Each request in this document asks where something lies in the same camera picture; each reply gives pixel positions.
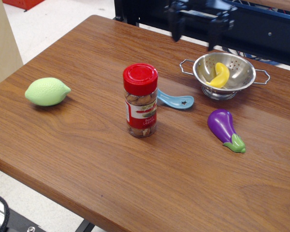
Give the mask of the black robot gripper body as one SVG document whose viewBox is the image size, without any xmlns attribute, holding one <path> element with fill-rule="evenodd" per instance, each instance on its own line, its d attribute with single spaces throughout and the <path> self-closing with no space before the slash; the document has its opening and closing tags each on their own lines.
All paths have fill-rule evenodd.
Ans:
<svg viewBox="0 0 290 232">
<path fill-rule="evenodd" d="M 232 13 L 237 7 L 222 0 L 170 0 L 165 7 L 170 27 L 170 14 L 179 12 L 185 23 L 187 21 L 197 23 L 220 22 L 224 29 L 233 25 Z"/>
</svg>

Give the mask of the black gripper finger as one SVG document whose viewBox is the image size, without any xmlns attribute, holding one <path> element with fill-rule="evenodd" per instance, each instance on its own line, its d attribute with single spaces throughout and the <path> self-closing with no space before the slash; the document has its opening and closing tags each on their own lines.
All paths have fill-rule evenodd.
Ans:
<svg viewBox="0 0 290 232">
<path fill-rule="evenodd" d="M 170 32 L 175 42 L 178 42 L 185 28 L 185 18 L 179 12 L 170 14 Z"/>
<path fill-rule="evenodd" d="M 208 51 L 212 51 L 214 46 L 220 42 L 223 33 L 223 25 L 217 21 L 211 21 L 208 29 Z"/>
</svg>

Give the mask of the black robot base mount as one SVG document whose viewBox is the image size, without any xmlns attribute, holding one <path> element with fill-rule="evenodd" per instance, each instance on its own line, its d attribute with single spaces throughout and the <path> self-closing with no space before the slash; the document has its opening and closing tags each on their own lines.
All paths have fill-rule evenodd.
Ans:
<svg viewBox="0 0 290 232">
<path fill-rule="evenodd" d="M 0 205 L 0 227 L 4 221 L 4 209 Z M 10 210 L 10 217 L 7 224 L 8 232 L 45 232 L 39 225 L 20 215 L 13 209 Z"/>
</svg>

